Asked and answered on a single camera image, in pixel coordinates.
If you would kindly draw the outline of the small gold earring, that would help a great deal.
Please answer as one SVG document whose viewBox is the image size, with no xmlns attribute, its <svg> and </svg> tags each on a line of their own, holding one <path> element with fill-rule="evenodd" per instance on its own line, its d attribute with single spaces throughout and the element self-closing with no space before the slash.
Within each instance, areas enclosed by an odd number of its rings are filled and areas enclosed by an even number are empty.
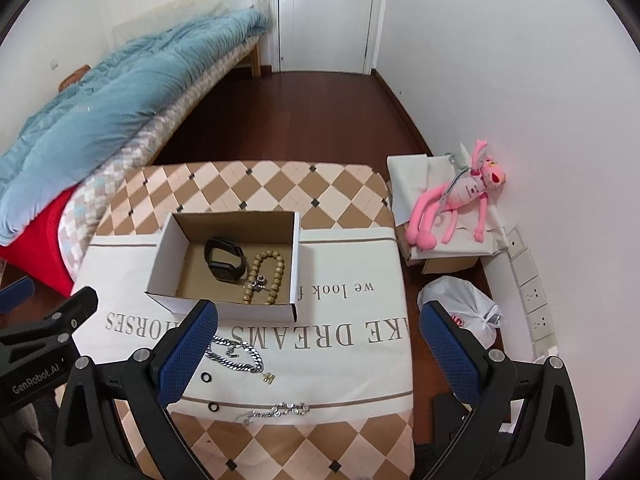
<svg viewBox="0 0 640 480">
<path fill-rule="evenodd" d="M 274 378 L 276 378 L 276 375 L 271 373 L 265 373 L 262 375 L 262 377 L 264 378 L 264 382 L 266 384 L 271 385 L 274 381 Z"/>
</svg>

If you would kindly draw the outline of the red blanket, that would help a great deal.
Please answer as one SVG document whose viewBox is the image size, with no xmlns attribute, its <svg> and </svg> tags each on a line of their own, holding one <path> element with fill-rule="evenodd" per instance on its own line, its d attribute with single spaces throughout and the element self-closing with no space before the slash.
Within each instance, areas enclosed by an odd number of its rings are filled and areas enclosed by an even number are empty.
<svg viewBox="0 0 640 480">
<path fill-rule="evenodd" d="M 43 209 L 9 246 L 1 247 L 1 259 L 26 272 L 68 298 L 73 280 L 58 247 L 58 226 L 63 210 L 76 188 L 68 188 Z"/>
</svg>

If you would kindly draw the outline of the white power strip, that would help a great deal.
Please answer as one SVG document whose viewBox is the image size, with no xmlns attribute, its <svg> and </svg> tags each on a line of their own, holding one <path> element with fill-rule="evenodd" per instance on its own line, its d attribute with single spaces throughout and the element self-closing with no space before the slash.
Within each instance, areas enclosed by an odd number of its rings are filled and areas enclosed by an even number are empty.
<svg viewBox="0 0 640 480">
<path fill-rule="evenodd" d="M 506 233 L 506 248 L 523 304 L 534 357 L 541 361 L 558 353 L 550 304 L 533 254 L 519 226 Z"/>
</svg>

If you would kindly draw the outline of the white plastic bag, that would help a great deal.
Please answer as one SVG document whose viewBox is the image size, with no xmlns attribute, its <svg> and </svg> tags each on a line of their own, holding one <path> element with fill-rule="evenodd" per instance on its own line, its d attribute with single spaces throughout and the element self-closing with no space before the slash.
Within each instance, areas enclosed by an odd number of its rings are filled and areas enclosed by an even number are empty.
<svg viewBox="0 0 640 480">
<path fill-rule="evenodd" d="M 457 326 L 471 332 L 485 349 L 496 342 L 502 312 L 494 300 L 471 282 L 442 276 L 419 292 L 419 309 L 429 301 L 438 301 Z"/>
</svg>

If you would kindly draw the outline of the black smart watch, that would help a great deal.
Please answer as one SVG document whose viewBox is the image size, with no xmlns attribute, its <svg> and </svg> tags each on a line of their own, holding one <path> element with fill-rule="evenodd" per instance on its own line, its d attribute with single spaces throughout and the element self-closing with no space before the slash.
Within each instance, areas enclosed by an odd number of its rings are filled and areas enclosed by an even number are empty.
<svg viewBox="0 0 640 480">
<path fill-rule="evenodd" d="M 246 271 L 242 247 L 226 238 L 213 237 L 206 240 L 204 259 L 209 272 L 220 282 L 237 283 Z"/>
</svg>

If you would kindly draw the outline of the small silver charm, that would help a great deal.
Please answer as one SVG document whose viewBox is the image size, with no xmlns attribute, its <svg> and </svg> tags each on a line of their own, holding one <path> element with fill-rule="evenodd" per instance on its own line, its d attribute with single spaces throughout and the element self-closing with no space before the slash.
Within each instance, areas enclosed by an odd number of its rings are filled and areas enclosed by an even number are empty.
<svg viewBox="0 0 640 480">
<path fill-rule="evenodd" d="M 260 292 L 264 290 L 268 285 L 267 279 L 262 275 L 250 275 L 245 282 L 244 287 L 250 292 Z"/>
</svg>

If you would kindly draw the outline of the pink panther plush toy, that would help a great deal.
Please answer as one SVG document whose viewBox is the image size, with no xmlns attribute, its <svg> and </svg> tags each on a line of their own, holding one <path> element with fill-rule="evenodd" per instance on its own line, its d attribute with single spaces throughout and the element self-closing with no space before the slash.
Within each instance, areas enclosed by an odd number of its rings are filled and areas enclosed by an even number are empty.
<svg viewBox="0 0 640 480">
<path fill-rule="evenodd" d="M 420 195 L 406 227 L 406 241 L 410 246 L 422 250 L 437 247 L 438 241 L 432 227 L 443 212 L 451 214 L 442 236 L 442 244 L 448 244 L 457 229 L 460 210 L 475 203 L 478 203 L 478 219 L 473 237 L 477 243 L 484 242 L 489 193 L 506 184 L 506 172 L 495 159 L 483 155 L 487 147 L 486 140 L 477 140 L 469 166 L 460 170 L 448 183 L 429 188 Z"/>
</svg>

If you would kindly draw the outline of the blue quilt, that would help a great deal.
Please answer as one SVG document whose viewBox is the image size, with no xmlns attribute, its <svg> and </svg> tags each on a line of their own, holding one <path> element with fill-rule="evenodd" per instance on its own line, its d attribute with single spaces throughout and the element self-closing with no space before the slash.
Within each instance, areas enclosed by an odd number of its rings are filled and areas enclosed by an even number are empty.
<svg viewBox="0 0 640 480">
<path fill-rule="evenodd" d="M 222 56 L 268 30 L 265 13 L 201 15 L 127 42 L 29 117 L 1 156 L 1 243 L 116 154 Z"/>
</svg>

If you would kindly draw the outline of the cardboard box with white cloth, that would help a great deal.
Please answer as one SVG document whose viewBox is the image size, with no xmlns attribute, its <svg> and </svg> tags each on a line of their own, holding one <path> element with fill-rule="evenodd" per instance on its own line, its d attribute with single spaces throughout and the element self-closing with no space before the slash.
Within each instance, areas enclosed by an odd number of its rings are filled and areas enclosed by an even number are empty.
<svg viewBox="0 0 640 480">
<path fill-rule="evenodd" d="M 420 266 L 424 274 L 451 274 L 472 268 L 479 258 L 506 250 L 506 232 L 495 205 L 496 191 L 488 192 L 484 238 L 480 242 L 474 237 L 480 202 L 473 200 L 453 212 L 438 197 L 432 200 L 437 206 L 432 226 L 435 248 L 423 250 L 407 242 L 411 213 L 420 196 L 433 188 L 454 196 L 448 190 L 450 182 L 463 180 L 471 162 L 472 156 L 463 146 L 444 156 L 396 155 L 387 159 L 396 235 L 407 266 Z"/>
</svg>

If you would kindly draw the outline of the checkered brown tablecloth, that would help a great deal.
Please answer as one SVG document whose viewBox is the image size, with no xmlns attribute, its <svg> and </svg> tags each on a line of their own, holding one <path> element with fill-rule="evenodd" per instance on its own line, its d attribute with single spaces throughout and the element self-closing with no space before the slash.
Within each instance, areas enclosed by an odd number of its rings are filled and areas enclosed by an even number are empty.
<svg viewBox="0 0 640 480">
<path fill-rule="evenodd" d="M 171 214 L 291 211 L 311 230 L 390 228 L 382 177 L 367 166 L 202 162 L 130 172 L 89 247 L 101 236 L 160 234 Z M 258 351 L 217 330 L 203 360 L 239 373 L 265 369 Z M 307 405 L 279 403 L 239 422 L 169 411 L 215 479 L 405 479 L 414 467 L 410 415 L 307 425 Z"/>
</svg>

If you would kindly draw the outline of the white door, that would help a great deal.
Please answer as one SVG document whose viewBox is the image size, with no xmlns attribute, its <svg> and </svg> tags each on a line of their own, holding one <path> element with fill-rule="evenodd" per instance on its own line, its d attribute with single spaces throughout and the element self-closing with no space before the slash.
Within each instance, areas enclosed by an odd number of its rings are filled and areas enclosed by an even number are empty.
<svg viewBox="0 0 640 480">
<path fill-rule="evenodd" d="M 280 69 L 360 74 L 372 0 L 279 0 Z"/>
</svg>

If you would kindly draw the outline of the wooden bed frame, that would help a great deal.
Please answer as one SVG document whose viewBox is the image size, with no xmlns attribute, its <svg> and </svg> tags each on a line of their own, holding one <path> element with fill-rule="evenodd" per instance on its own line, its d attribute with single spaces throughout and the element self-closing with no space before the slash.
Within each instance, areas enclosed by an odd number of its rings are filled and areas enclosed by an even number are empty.
<svg viewBox="0 0 640 480">
<path fill-rule="evenodd" d="M 260 62 L 260 47 L 258 42 L 254 44 L 244 58 L 241 58 L 239 62 L 233 66 L 235 70 L 247 70 L 250 72 L 252 78 L 260 78 L 262 76 L 262 63 Z"/>
</svg>

